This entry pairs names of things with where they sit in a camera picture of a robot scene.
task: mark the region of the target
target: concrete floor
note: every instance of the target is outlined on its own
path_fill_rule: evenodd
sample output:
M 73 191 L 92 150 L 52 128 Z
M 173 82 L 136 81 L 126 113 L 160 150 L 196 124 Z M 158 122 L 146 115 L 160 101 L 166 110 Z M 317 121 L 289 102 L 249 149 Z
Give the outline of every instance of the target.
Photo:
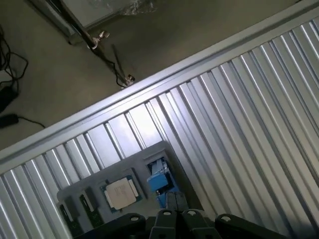
M 138 80 L 291 6 L 295 0 L 165 0 L 155 13 L 103 26 L 123 65 Z M 115 77 L 83 44 L 64 37 L 24 0 L 0 1 L 0 24 L 30 65 L 20 96 L 3 113 L 50 126 L 119 91 Z M 22 121 L 0 131 L 0 149 L 41 130 Z

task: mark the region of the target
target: corrugated metal sheet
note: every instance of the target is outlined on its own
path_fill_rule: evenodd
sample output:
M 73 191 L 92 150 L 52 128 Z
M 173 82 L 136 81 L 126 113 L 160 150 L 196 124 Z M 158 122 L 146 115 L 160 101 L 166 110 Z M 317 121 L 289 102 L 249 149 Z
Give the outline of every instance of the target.
M 206 213 L 284 235 L 319 225 L 319 18 L 43 153 L 0 178 L 0 236 L 68 238 L 58 190 L 168 141 Z

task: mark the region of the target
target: metal panel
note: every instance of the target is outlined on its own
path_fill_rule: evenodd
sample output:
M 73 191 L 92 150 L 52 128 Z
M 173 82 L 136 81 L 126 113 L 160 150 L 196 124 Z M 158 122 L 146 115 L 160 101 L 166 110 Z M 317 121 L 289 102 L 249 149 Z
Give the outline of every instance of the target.
M 231 50 L 207 49 L 55 134 L 0 152 L 0 237 L 70 237 L 58 190 L 161 140 L 212 219 L 232 213 L 287 236 L 318 233 L 319 8 L 306 12 L 311 3 L 283 13 L 281 24 L 265 20 L 276 24 Z

